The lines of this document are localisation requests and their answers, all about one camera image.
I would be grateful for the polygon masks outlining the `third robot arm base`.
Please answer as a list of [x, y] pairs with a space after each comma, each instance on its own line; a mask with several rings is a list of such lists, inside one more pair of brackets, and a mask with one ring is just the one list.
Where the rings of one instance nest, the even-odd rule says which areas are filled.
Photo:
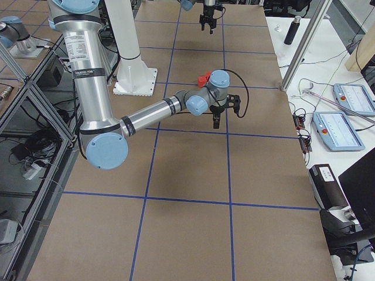
[[36, 59], [50, 47], [46, 41], [32, 37], [17, 16], [1, 18], [1, 43], [18, 59]]

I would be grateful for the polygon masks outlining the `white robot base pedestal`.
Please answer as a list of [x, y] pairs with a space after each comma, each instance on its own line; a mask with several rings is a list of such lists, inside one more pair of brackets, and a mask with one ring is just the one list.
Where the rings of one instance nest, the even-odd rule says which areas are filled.
[[130, 1], [105, 1], [120, 63], [114, 94], [152, 96], [158, 70], [149, 68], [141, 57]]

